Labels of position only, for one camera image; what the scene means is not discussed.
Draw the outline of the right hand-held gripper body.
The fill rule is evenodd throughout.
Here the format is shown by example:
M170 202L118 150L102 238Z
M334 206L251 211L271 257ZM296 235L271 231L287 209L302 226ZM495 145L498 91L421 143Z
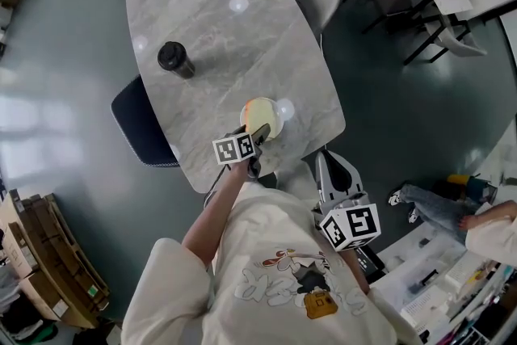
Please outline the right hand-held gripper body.
M381 235L376 204L365 191L319 204L312 212L316 229L335 251L366 246Z

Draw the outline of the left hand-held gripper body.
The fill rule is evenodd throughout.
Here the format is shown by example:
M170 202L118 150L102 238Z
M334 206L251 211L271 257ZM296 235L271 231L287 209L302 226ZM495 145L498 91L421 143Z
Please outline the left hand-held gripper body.
M247 132L237 133L212 142L217 164L229 166L234 163L248 161L248 175L257 179L261 171L259 158L260 149L265 138L258 134Z

